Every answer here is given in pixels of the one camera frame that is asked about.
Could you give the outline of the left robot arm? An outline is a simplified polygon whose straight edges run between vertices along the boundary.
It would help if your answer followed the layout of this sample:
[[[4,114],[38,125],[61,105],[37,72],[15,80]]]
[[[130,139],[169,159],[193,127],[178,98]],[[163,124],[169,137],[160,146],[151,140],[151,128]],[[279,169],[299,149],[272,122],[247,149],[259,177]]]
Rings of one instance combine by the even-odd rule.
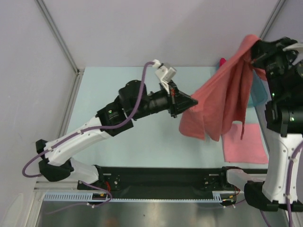
[[[50,182],[70,178],[99,189],[105,183],[101,168],[75,160],[75,154],[131,129],[133,121],[140,118],[162,111],[168,111],[175,118],[197,103],[197,100],[179,91],[173,81],[169,82],[168,90],[161,87],[158,92],[150,94],[140,80],[129,81],[118,91],[113,102],[97,111],[83,126],[57,140],[36,142],[37,153],[42,155],[40,174]]]

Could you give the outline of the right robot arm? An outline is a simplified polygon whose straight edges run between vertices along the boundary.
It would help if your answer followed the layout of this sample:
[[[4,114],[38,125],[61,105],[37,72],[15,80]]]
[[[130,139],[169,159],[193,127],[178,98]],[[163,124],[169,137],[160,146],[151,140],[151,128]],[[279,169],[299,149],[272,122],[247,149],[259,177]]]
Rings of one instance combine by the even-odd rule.
[[[261,180],[226,167],[218,178],[222,189],[239,188],[246,202],[262,211],[303,210],[296,187],[303,149],[303,63],[297,60],[302,51],[303,45],[289,37],[253,45],[251,64],[265,71],[271,97],[265,105],[267,175]]]

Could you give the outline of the salmon t shirt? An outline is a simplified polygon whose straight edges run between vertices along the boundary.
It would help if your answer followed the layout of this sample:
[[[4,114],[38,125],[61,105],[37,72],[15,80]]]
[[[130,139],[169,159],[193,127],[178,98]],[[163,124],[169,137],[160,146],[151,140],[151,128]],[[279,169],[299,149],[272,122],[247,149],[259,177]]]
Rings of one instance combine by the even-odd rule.
[[[237,52],[192,95],[198,104],[182,114],[182,135],[201,140],[208,135],[218,141],[233,121],[245,122],[253,75],[266,80],[265,71],[250,63],[251,48],[259,40],[256,35],[245,36]]]

